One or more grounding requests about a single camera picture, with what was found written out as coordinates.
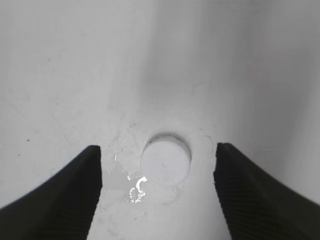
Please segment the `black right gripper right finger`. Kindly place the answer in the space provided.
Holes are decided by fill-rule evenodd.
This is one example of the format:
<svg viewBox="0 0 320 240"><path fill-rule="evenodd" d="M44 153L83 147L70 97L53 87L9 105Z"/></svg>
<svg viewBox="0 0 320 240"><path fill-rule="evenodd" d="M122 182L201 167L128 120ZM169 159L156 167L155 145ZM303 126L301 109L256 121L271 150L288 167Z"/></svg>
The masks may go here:
<svg viewBox="0 0 320 240"><path fill-rule="evenodd" d="M318 240L320 206L230 143L218 143L214 186L233 240Z"/></svg>

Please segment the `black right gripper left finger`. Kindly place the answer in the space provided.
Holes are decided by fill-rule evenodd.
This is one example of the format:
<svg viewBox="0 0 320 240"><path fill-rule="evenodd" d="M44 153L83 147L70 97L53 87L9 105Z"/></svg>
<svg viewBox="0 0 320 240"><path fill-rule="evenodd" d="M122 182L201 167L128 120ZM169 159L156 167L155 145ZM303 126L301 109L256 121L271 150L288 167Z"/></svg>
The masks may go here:
<svg viewBox="0 0 320 240"><path fill-rule="evenodd" d="M85 240L100 199L101 148L89 145L39 187L0 210L2 240Z"/></svg>

